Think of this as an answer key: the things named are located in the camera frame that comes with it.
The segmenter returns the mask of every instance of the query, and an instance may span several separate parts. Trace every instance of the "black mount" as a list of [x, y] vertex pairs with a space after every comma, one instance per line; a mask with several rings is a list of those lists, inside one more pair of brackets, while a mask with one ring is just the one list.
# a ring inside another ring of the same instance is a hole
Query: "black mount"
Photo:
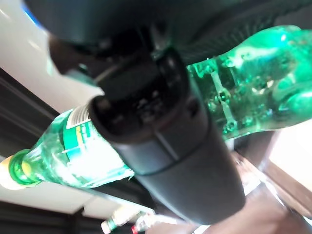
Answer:
[[51, 39], [50, 54], [105, 92], [90, 118], [136, 178], [182, 218], [218, 222], [244, 205], [239, 176], [179, 54], [153, 42], [142, 30], [83, 47]]

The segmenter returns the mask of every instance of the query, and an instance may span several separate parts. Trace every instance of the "bottle cap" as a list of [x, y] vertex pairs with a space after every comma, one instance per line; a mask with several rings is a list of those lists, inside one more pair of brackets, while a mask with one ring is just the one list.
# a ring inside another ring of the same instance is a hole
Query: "bottle cap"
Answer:
[[27, 186], [18, 184], [12, 179], [9, 172], [9, 164], [12, 156], [9, 156], [0, 163], [0, 185], [9, 190], [20, 190], [26, 188]]

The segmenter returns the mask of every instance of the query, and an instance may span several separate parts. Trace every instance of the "bottle label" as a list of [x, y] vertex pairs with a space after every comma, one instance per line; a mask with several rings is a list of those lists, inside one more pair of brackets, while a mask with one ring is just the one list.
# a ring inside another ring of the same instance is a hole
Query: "bottle label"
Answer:
[[107, 178], [107, 182], [132, 176], [114, 148], [98, 133], [87, 108], [77, 108], [63, 130], [64, 153], [71, 173], [85, 179]]
[[98, 153], [98, 149], [109, 145], [97, 132], [89, 118], [86, 106], [72, 111], [63, 132], [64, 146], [71, 162], [83, 155]]

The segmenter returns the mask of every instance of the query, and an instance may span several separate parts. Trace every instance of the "bottle neck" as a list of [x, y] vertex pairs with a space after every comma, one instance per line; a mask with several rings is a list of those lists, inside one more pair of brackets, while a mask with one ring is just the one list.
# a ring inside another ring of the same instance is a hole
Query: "bottle neck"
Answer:
[[38, 178], [30, 178], [31, 166], [23, 161], [25, 155], [29, 153], [29, 150], [21, 150], [12, 156], [9, 163], [9, 173], [11, 178], [20, 185], [26, 187], [33, 187], [39, 183], [41, 180]]

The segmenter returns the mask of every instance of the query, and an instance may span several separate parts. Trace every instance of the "green plastic bottle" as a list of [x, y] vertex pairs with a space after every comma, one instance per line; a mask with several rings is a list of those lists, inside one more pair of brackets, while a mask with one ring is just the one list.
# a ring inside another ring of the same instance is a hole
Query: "green plastic bottle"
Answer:
[[312, 117], [310, 30], [266, 29], [188, 70], [225, 140]]
[[41, 181], [93, 188], [134, 175], [97, 132], [86, 106], [56, 117], [31, 150], [22, 150], [2, 164], [0, 171], [5, 170], [13, 181], [2, 177], [0, 183], [9, 189]]
[[[311, 31], [266, 29], [188, 70], [225, 140], [312, 117]], [[41, 181], [92, 188], [133, 175], [86, 107], [61, 114], [31, 150], [0, 164], [0, 184], [9, 189]]]

